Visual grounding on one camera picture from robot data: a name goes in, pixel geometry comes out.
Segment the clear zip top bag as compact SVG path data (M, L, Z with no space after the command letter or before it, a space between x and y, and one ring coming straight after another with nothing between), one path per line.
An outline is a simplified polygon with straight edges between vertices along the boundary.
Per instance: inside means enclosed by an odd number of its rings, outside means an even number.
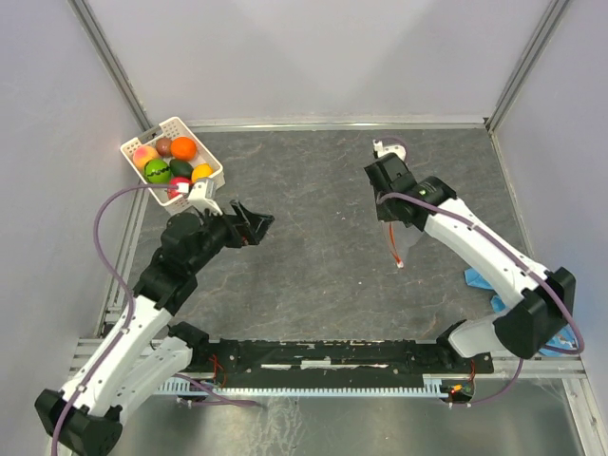
M415 226L406 226L399 221L381 222L380 226L396 267L404 269L409 249L422 238L423 233Z

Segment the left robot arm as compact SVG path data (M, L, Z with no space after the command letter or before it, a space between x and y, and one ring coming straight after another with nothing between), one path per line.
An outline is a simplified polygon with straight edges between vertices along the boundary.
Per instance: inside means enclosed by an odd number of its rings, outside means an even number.
M197 273L222 249L258 245L274 222L239 201L233 213L194 210L171 217L161 246L142 272L118 321L85 365L60 390L43 390L34 403L51 439L79 455L106 455L128 418L170 377L198 371L210 359L208 336L191 326L167 335L141 360L152 338L197 289Z

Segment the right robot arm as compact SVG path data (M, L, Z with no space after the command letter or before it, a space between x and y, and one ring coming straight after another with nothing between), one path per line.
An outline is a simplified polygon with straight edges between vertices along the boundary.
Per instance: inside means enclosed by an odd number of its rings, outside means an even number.
M474 216L451 187L437 177L415 179L394 152L377 155L365 172L379 220L401 222L443 243L480 273L505 305L499 313L448 331L447 341L435 350L440 367L458 371L470 357L497 350L529 359L564 327L577 342L571 351L582 351L572 315L576 280L568 270L551 271L512 247Z

